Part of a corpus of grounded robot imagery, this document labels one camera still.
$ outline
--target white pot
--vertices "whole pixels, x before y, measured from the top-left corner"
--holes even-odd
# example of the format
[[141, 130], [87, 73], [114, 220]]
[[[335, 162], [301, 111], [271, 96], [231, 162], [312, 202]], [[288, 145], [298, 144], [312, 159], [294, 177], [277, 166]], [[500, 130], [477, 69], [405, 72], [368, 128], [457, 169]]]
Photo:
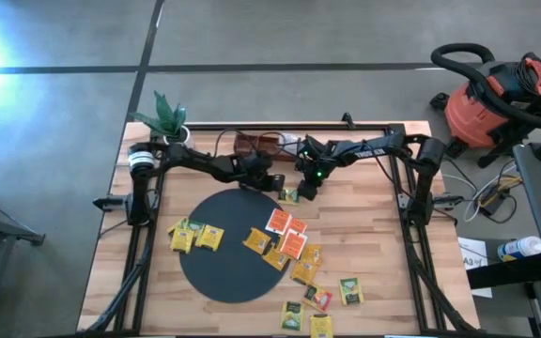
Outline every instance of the white pot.
[[[193, 141], [192, 133], [189, 131], [189, 128], [185, 126], [181, 126], [180, 128], [182, 129], [181, 136], [184, 140], [180, 141], [179, 143], [185, 145], [190, 149], [195, 149], [195, 142]], [[176, 142], [174, 140], [168, 140], [168, 136], [164, 136], [162, 139], [167, 146], [170, 145], [171, 142]]]

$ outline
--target potted plant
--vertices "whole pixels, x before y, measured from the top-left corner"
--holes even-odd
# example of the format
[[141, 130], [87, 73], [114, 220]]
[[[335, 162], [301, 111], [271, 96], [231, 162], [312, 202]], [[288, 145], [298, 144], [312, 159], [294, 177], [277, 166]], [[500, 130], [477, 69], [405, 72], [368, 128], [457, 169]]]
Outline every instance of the potted plant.
[[173, 111], [168, 105], [165, 95], [160, 95], [154, 91], [156, 96], [156, 113], [158, 118], [149, 117], [141, 113], [131, 113], [131, 115], [145, 123], [155, 134], [162, 136], [164, 142], [169, 145], [171, 143], [182, 143], [186, 147], [193, 148], [193, 138], [189, 129], [184, 126], [187, 110], [181, 107], [180, 104]]

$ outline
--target yellow tea bag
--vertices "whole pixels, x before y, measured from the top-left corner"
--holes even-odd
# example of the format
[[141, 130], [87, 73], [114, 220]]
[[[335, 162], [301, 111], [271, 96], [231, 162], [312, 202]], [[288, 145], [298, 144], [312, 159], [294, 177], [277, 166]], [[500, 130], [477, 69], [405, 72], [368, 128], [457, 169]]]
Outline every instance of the yellow tea bag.
[[187, 224], [187, 217], [183, 217], [182, 219], [178, 220], [176, 223], [172, 224], [169, 228], [166, 229], [166, 233], [169, 237], [173, 236], [173, 231], [176, 229], [185, 229], [185, 224]]
[[330, 315], [310, 316], [311, 338], [333, 338], [333, 323]]
[[193, 238], [199, 238], [199, 236], [202, 234], [202, 230], [204, 230], [204, 226], [204, 223], [187, 219], [187, 221], [184, 222], [180, 228], [192, 230]]
[[218, 245], [221, 244], [223, 233], [223, 229], [206, 224], [202, 230], [202, 234], [195, 241], [195, 246], [208, 248], [216, 252]]
[[318, 244], [306, 244], [304, 250], [301, 252], [301, 262], [311, 263], [316, 266], [320, 265], [320, 245]]
[[170, 241], [170, 250], [188, 254], [192, 250], [193, 231], [177, 229]]
[[269, 235], [253, 227], [250, 229], [250, 236], [243, 241], [243, 245], [262, 254], [270, 241], [271, 237]]
[[270, 246], [270, 250], [267, 252], [267, 254], [262, 256], [262, 259], [264, 259], [267, 263], [271, 264], [275, 269], [278, 269], [279, 271], [283, 271], [283, 268], [289, 261], [289, 257], [282, 253], [279, 253], [277, 249], [273, 248], [272, 246]]
[[317, 266], [311, 263], [298, 262], [291, 271], [291, 279], [304, 285], [309, 285], [315, 279]]

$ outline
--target black circular mat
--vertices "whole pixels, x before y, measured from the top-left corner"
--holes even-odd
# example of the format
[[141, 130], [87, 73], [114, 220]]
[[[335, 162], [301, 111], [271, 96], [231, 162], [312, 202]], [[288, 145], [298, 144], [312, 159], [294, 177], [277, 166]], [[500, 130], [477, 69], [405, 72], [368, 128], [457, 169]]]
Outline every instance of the black circular mat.
[[[260, 192], [231, 189], [218, 192], [197, 206], [189, 218], [224, 229], [214, 253], [192, 248], [180, 265], [193, 287], [210, 298], [228, 303], [254, 300], [274, 288], [286, 271], [273, 268], [245, 245], [250, 228], [264, 231], [272, 210], [281, 208]], [[265, 231], [276, 242], [277, 235]]]

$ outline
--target black cable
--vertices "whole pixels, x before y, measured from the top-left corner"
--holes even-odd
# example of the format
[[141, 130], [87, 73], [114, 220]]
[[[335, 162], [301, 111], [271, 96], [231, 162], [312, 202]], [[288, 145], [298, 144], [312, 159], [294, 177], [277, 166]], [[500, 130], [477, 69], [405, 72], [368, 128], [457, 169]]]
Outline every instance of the black cable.
[[515, 198], [515, 196], [513, 196], [512, 194], [509, 194], [508, 196], [506, 196], [507, 198], [512, 198], [513, 199], [513, 211], [511, 211], [511, 214], [508, 215], [508, 217], [506, 217], [505, 219], [503, 220], [495, 220], [493, 219], [491, 216], [489, 215], [484, 215], [486, 216], [486, 218], [488, 218], [490, 221], [494, 222], [494, 223], [497, 223], [497, 224], [504, 224], [504, 223], [507, 223], [508, 221], [510, 221], [513, 216], [515, 216], [515, 212], [517, 212], [517, 198]]
[[444, 158], [443, 160], [452, 164], [455, 167], [455, 169], [475, 188], [475, 191], [477, 192], [478, 189], [475, 183], [473, 183], [473, 181], [460, 169], [460, 167], [458, 167], [458, 164], [456, 164], [454, 161], [448, 158]]
[[248, 135], [246, 135], [243, 131], [228, 128], [228, 129], [225, 129], [224, 131], [221, 131], [221, 133], [218, 134], [218, 137], [216, 138], [216, 144], [214, 145], [214, 155], [212, 157], [215, 158], [216, 155], [218, 155], [218, 144], [219, 144], [219, 142], [221, 142], [221, 137], [226, 132], [229, 132], [229, 131], [234, 131], [234, 132], [238, 133], [239, 135], [243, 136], [243, 138], [245, 138], [245, 140], [250, 144], [250, 146], [252, 146], [252, 149], [250, 149], [250, 153], [252, 153], [253, 150], [256, 150], [256, 146], [255, 146], [254, 142], [252, 142], [252, 140], [250, 140], [250, 137]]
[[535, 90], [537, 76], [532, 75], [533, 70], [525, 63], [526, 56], [526, 54], [523, 55], [521, 61], [517, 63], [517, 65], [513, 69], [513, 75], [515, 76], [519, 86], [523, 88], [523, 90], [537, 97], [541, 97], [541, 94]]
[[458, 244], [458, 246], [459, 246], [461, 249], [464, 249], [464, 250], [466, 250], [466, 251], [468, 251], [468, 252], [470, 252], [470, 253], [472, 253], [472, 254], [477, 254], [477, 255], [480, 256], [480, 257], [484, 257], [484, 258], [485, 258], [486, 260], [488, 260], [488, 261], [492, 261], [492, 262], [494, 262], [494, 263], [501, 263], [501, 262], [502, 262], [500, 259], [494, 259], [494, 258], [488, 257], [488, 256], [486, 256], [486, 255], [480, 254], [480, 253], [478, 253], [478, 252], [476, 252], [476, 251], [474, 251], [474, 250], [471, 250], [471, 249], [469, 249], [469, 248], [465, 248], [464, 246], [462, 246], [462, 245], [460, 245], [460, 244]]
[[[377, 157], [377, 154], [375, 154], [375, 149], [374, 149], [371, 145], [369, 145], [367, 142], [365, 142], [365, 141], [363, 141], [363, 145], [364, 145], [364, 146], [368, 146], [368, 148], [371, 150], [371, 153], [373, 154], [373, 158], [375, 159], [375, 161], [376, 161], [377, 164], [379, 165], [379, 168], [381, 168], [381, 171], [383, 172], [383, 174], [385, 174], [385, 176], [387, 177], [387, 179], [389, 179], [390, 182], [392, 182], [392, 184], [396, 185], [394, 179], [393, 179], [392, 177], [390, 177], [390, 175], [387, 173], [387, 170], [385, 170], [385, 167], [383, 166], [383, 163], [381, 163], [381, 161], [380, 161], [379, 158]], [[404, 189], [401, 189], [400, 191], [401, 191], [402, 193], [404, 193], [406, 196], [408, 196], [409, 198], [414, 198], [414, 197], [412, 197], [412, 195], [411, 195], [409, 192], [405, 191]], [[441, 211], [441, 210], [439, 210], [439, 209], [436, 209], [436, 208], [434, 208], [434, 207], [432, 207], [432, 209], [433, 209], [434, 211], [436, 211], [436, 212], [438, 212], [438, 213], [440, 213], [440, 214], [446, 216], [448, 219], [454, 221], [454, 222], [455, 222], [455, 226], [458, 224], [458, 219], [457, 219], [456, 217], [452, 216], [451, 214], [446, 213], [446, 212], [443, 212], [443, 211]]]
[[[151, 209], [150, 209], [150, 211], [149, 211], [149, 212], [151, 212], [152, 209], [156, 207], [156, 203], [158, 203], [158, 198], [159, 198], [160, 195], [158, 194], [158, 191], [155, 190], [155, 189], [148, 189], [146, 193], [148, 193], [148, 192], [155, 192], [155, 193], [156, 193], [156, 196], [155, 196], [153, 202], [151, 203]], [[122, 222], [116, 223], [116, 224], [110, 226], [109, 228], [107, 228], [107, 229], [101, 231], [100, 234], [98, 235], [98, 239], [100, 239], [103, 235], [105, 235], [105, 234], [108, 233], [109, 231], [112, 231], [112, 230], [118, 228], [120, 225], [122, 225], [122, 224], [124, 224], [124, 223], [126, 223], [126, 222], [128, 222], [128, 221], [129, 221], [129, 220], [124, 220], [124, 221], [122, 221]]]
[[129, 220], [124, 220], [124, 221], [122, 221], [122, 222], [116, 223], [116, 224], [112, 225], [111, 227], [109, 227], [109, 228], [107, 228], [107, 229], [101, 231], [101, 232], [100, 232], [100, 236], [98, 237], [98, 239], [101, 238], [101, 237], [102, 237], [103, 235], [105, 235], [106, 233], [108, 233], [109, 231], [112, 231], [112, 230], [118, 228], [120, 225], [122, 225], [122, 224], [124, 224], [124, 223], [126, 223], [126, 222], [128, 222], [128, 221], [129, 221]]
[[505, 164], [502, 166], [502, 168], [500, 169], [500, 173], [498, 174], [498, 181], [496, 182], [496, 185], [500, 185], [500, 180], [501, 180], [501, 178], [502, 178], [502, 173], [504, 172], [504, 169], [506, 168], [506, 166], [507, 166], [508, 164], [514, 162], [514, 161], [515, 161], [515, 159], [510, 160], [510, 161], [508, 161], [507, 163], [505, 163]]
[[271, 155], [271, 156], [279, 155], [279, 154], [285, 149], [285, 147], [286, 147], [287, 145], [289, 145], [289, 144], [286, 144], [286, 136], [283, 135], [283, 134], [282, 134], [281, 132], [279, 132], [279, 131], [267, 131], [267, 132], [263, 132], [263, 133], [259, 134], [259, 135], [257, 136], [257, 138], [256, 138], [256, 141], [257, 141], [257, 143], [258, 143], [259, 145], [260, 145], [260, 138], [261, 138], [262, 136], [264, 136], [264, 135], [279, 135], [279, 136], [283, 139], [283, 142], [282, 142], [281, 144], [278, 143], [278, 141], [277, 141], [277, 147], [279, 147], [279, 146], [281, 146], [281, 147], [279, 147], [279, 150], [277, 150], [277, 152], [272, 153], [272, 154], [269, 154], [269, 155]]

